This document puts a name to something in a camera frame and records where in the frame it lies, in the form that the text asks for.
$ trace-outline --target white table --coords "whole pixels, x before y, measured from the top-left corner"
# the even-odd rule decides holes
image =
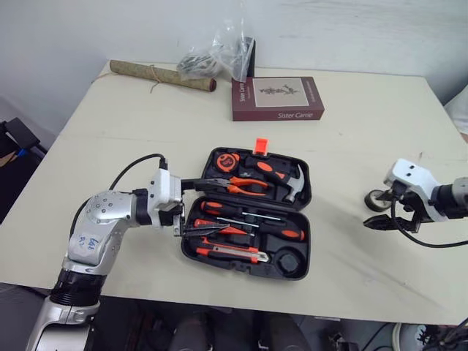
[[[467,146],[427,82],[285,69],[257,74],[312,75],[325,105],[322,120],[232,122],[227,80],[211,94],[164,84],[150,94],[146,80],[96,80],[0,227],[0,281],[52,287],[76,208],[133,159],[163,153],[172,173],[195,178],[211,149],[252,148],[256,137],[267,137],[270,152],[310,166],[313,198],[303,213],[313,244],[305,279],[283,282],[196,263],[183,256],[170,228],[141,227],[127,232],[103,293],[365,320],[456,324],[466,317],[467,246],[427,249],[362,225],[375,215],[364,195],[383,188],[399,157],[445,184],[468,174]],[[156,165],[138,165],[118,188],[145,186]],[[196,196],[186,197],[187,208]],[[457,241],[467,229],[467,220],[423,224],[417,237]]]

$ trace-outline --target book cover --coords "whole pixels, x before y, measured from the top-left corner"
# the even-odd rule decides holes
[[[312,77],[233,80],[234,121],[317,120],[323,107]]]

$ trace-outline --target black tool case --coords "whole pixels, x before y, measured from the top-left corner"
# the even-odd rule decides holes
[[[265,172],[259,166],[265,168],[265,163],[273,166],[272,172]],[[284,198],[290,192],[290,187],[279,180],[280,177],[290,174],[293,178],[299,178],[299,169],[303,172],[303,188],[295,196],[294,202],[289,203]],[[231,224],[234,228],[247,232],[247,235],[228,235],[214,233],[208,237],[184,237],[181,242],[182,252],[189,258],[225,269],[236,269],[248,272],[253,276],[264,276],[275,279],[299,280],[305,277],[309,271],[311,230],[308,219],[299,211],[309,204],[312,198],[311,184],[309,180],[309,166],[301,159],[279,154],[267,154],[266,156],[253,154],[251,150],[239,148],[215,148],[208,158],[202,178],[232,177],[241,179],[256,179],[267,183],[268,187],[258,184],[240,186],[241,189],[265,193],[263,196],[231,193],[226,188],[220,187],[213,191],[205,192],[204,197],[194,201],[189,215],[186,218],[186,226],[194,227],[196,220],[226,223],[217,217],[227,217],[245,223],[259,225]],[[264,219],[252,215],[224,216],[221,214],[206,213],[207,204],[222,203],[223,205],[241,208],[243,212],[272,216],[281,221]],[[300,233],[299,237],[289,238],[292,234]],[[268,262],[252,262],[245,257],[226,258],[223,254],[210,251],[210,254],[200,254],[203,250],[203,241],[227,246],[237,246],[245,250],[258,249],[268,255]]]

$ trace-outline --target open tool case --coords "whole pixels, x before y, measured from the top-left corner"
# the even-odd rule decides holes
[[[301,172],[302,187],[297,181]],[[213,191],[205,191],[204,197],[194,201],[186,218],[186,226],[208,223],[230,226],[206,237],[184,237],[182,252],[193,260],[245,271],[253,276],[286,280],[305,277],[309,270],[311,230],[309,221],[299,211],[312,198],[308,165],[300,159],[279,154],[263,156],[253,154],[251,150],[215,148],[210,153],[202,178],[233,177],[234,180],[240,179],[237,180],[240,184],[237,188],[217,187]],[[286,185],[290,177],[295,178],[293,183],[296,181],[296,185],[301,187],[291,203],[285,200],[291,191],[291,187]],[[219,217],[255,227],[226,222]],[[253,252],[253,257],[239,256],[237,251],[229,250],[231,246],[244,250],[247,255]]]

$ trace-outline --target clear plastic bag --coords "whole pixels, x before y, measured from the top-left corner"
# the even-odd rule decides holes
[[[193,47],[177,65],[182,79],[213,78],[224,69],[234,80],[246,81],[254,41],[244,35],[244,2],[221,3],[227,15],[217,23],[211,42]]]

